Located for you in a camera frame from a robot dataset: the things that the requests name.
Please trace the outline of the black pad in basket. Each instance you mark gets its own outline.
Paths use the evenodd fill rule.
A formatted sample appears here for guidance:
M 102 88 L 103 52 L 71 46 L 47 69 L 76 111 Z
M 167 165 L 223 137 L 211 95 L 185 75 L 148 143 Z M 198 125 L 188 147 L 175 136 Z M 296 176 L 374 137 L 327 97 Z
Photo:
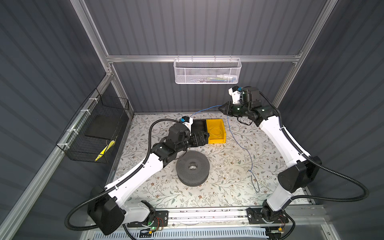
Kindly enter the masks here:
M 114 116 L 98 115 L 91 121 L 85 131 L 86 137 L 109 140 L 113 137 L 119 118 Z

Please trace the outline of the white vented strip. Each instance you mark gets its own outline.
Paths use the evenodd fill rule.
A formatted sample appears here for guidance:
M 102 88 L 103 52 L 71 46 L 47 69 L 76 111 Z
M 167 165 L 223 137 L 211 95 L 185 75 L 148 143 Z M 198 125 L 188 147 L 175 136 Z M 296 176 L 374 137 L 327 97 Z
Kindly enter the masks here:
M 144 235 L 140 230 L 129 230 L 136 240 L 229 240 L 235 238 L 267 240 L 266 229 L 254 227 L 164 229 Z

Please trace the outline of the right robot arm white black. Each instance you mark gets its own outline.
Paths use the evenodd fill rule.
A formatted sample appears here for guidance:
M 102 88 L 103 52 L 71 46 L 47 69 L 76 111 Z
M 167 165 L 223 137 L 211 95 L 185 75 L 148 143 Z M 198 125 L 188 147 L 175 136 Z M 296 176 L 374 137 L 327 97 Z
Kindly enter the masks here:
M 228 117 L 246 117 L 259 127 L 282 155 L 287 169 L 278 174 L 278 186 L 264 201 L 260 216 L 273 223 L 292 202 L 297 191 L 311 183 L 322 163 L 316 158 L 308 161 L 306 152 L 283 125 L 280 111 L 258 88 L 234 86 L 229 89 L 231 101 L 219 110 Z

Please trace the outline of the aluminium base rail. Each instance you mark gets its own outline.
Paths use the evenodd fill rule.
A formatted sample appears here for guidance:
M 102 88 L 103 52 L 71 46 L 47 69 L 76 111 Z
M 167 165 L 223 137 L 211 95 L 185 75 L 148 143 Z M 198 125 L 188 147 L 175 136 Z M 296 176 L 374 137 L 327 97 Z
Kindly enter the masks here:
M 322 205 L 290 205 L 284 214 L 280 214 L 273 222 L 262 219 L 262 207 L 214 207 L 158 209 L 153 220 L 148 223 L 129 224 L 130 228 L 181 228 L 181 227 L 284 227 L 288 230 L 292 225 L 290 216 L 297 226 L 329 225 L 330 218 Z

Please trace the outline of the grey perforated spool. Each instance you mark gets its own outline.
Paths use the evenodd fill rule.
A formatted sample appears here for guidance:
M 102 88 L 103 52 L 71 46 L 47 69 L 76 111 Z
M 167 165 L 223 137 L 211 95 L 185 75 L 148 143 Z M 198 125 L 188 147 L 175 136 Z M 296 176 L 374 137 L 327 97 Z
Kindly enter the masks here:
M 197 187 L 208 179 L 210 161 L 204 154 L 190 151 L 178 159 L 176 171 L 181 183 L 189 187 Z

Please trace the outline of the yellow plastic bin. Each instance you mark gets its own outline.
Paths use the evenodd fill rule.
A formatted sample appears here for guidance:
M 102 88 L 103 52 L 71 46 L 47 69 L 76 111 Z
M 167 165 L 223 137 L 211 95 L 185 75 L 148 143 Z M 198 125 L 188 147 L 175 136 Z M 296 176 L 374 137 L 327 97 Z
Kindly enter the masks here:
M 207 130 L 210 134 L 209 144 L 225 144 L 227 133 L 222 119 L 208 119 Z

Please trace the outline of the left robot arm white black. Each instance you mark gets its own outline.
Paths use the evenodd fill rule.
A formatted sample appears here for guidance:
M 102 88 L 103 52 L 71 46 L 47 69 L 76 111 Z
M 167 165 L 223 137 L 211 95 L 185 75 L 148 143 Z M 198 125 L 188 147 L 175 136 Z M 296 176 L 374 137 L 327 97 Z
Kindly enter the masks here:
M 152 175 L 175 160 L 179 152 L 208 144 L 209 136 L 203 131 L 192 133 L 186 124 L 175 123 L 171 126 L 165 139 L 150 146 L 149 154 L 134 169 L 103 189 L 93 190 L 93 195 L 104 194 L 88 205 L 88 214 L 96 227 L 107 236 L 121 225 L 151 225 L 155 220 L 155 208 L 147 201 L 127 204 L 128 198 Z

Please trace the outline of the yellow black item in basket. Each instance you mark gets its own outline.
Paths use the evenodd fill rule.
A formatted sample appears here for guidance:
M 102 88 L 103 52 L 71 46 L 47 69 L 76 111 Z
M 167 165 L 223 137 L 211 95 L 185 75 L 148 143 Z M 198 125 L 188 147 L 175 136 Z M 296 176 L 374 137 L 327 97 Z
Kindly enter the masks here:
M 115 145 L 115 143 L 116 143 L 115 140 L 111 140 L 111 141 L 106 145 L 106 147 L 105 147 L 105 148 L 98 154 L 98 156 L 95 158 L 95 162 L 97 162 L 100 158 L 102 158 L 102 157 L 107 153 L 107 151 Z

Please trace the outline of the black plastic bin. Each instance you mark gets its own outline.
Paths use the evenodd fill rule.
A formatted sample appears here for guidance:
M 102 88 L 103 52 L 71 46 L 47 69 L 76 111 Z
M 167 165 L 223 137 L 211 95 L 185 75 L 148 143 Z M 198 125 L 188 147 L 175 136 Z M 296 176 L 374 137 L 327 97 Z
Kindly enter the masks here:
M 195 134 L 198 134 L 199 132 L 207 133 L 208 130 L 206 120 L 194 120 L 193 124 L 191 125 L 191 131 Z

